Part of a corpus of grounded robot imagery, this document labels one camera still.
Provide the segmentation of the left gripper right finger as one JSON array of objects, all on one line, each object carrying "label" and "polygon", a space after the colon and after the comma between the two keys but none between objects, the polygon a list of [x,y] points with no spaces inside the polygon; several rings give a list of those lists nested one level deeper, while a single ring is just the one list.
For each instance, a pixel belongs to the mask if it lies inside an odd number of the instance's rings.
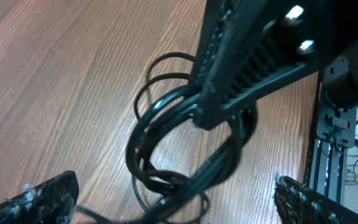
[{"label": "left gripper right finger", "polygon": [[289,176],[276,177],[273,196],[282,223],[358,224],[358,214]]}]

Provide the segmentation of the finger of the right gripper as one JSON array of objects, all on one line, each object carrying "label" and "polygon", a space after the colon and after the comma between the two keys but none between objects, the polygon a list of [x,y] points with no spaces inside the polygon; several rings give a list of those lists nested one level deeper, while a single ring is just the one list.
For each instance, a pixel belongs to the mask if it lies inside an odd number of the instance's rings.
[{"label": "finger of the right gripper", "polygon": [[201,88],[194,122],[209,130],[318,69],[318,1],[238,1]]},{"label": "finger of the right gripper", "polygon": [[203,85],[217,56],[225,28],[236,10],[236,0],[207,0],[200,40],[188,83]]}]

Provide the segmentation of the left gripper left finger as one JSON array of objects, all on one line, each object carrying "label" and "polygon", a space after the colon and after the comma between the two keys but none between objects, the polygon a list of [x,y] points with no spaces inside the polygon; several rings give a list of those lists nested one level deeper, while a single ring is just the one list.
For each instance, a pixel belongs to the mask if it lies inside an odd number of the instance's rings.
[{"label": "left gripper left finger", "polygon": [[0,204],[0,224],[70,223],[79,185],[76,173],[63,172]]}]

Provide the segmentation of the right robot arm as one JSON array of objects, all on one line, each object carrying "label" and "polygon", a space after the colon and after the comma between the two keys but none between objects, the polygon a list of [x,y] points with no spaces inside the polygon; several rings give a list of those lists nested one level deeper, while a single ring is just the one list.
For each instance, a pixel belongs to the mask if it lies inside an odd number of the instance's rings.
[{"label": "right robot arm", "polygon": [[358,96],[358,1],[208,1],[190,83],[209,130],[343,57]]}]

